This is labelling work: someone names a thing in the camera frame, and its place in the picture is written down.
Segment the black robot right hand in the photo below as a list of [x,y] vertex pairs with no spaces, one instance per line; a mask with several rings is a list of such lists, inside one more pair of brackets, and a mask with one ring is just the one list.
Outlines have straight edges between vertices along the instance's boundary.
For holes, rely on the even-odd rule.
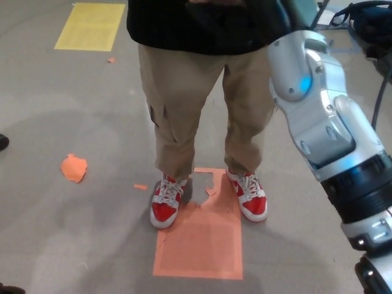
[[312,23],[309,7],[301,1],[254,1],[253,12],[263,40],[271,43]]

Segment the person's bare right hand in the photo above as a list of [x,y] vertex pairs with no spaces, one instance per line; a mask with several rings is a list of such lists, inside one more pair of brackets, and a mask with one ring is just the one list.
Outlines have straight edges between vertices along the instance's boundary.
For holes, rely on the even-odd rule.
[[190,2],[197,4],[214,4],[214,5],[224,5],[224,6],[232,6],[237,5],[237,3],[241,1],[237,0],[190,0]]

